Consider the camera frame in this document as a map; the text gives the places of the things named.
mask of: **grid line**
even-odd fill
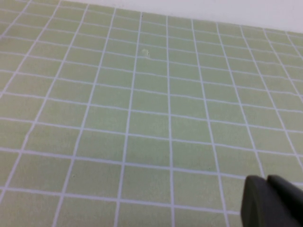
[[[119,187],[118,187],[114,227],[117,227],[118,222],[119,222],[120,200],[121,200],[121,197],[122,197],[122,188],[123,188],[123,180],[124,180],[124,172],[125,172],[125,162],[126,162],[126,153],[127,153],[127,145],[128,145],[131,109],[132,109],[132,103],[133,103],[134,81],[135,81],[135,77],[136,77],[137,54],[138,54],[138,50],[139,50],[141,23],[142,23],[142,13],[140,13],[140,21],[139,21],[139,28],[138,28],[137,45],[136,45],[136,58],[134,60],[132,86],[131,86],[131,93],[130,93],[130,98],[129,98],[129,106],[128,106],[128,113],[127,113],[127,120],[126,120],[125,140],[124,140],[124,147],[123,147],[123,158],[122,158],[121,173],[120,173],[120,179],[119,179]]]
[[[194,37],[194,45],[195,45],[195,50],[196,50],[196,58],[197,58],[197,64],[198,64],[198,69],[199,69],[199,76],[200,76],[200,81],[201,81],[201,89],[202,89],[203,97],[206,98],[204,84],[203,84],[203,77],[202,77],[202,72],[201,72],[201,67],[200,67],[200,59],[199,59],[199,54],[197,51],[197,45],[195,42],[196,38],[195,38],[193,20],[191,20],[191,26],[192,26],[192,32],[193,32],[193,37]],[[228,221],[228,215],[226,213],[226,204],[225,204],[225,197],[224,197],[224,192],[223,192],[223,184],[222,184],[222,180],[221,180],[220,166],[219,166],[219,162],[218,162],[218,155],[217,155],[216,147],[214,144],[214,137],[213,137],[213,132],[212,132],[212,127],[211,127],[211,123],[210,123],[210,117],[209,117],[206,100],[204,100],[204,107],[205,107],[205,113],[206,113],[206,118],[207,118],[207,127],[209,130],[210,140],[211,140],[211,144],[212,144],[213,152],[214,152],[214,161],[215,161],[215,165],[216,165],[216,171],[218,174],[219,190],[220,190],[221,203],[222,203],[222,207],[223,207],[224,219],[225,219],[226,227],[230,227],[230,224]]]

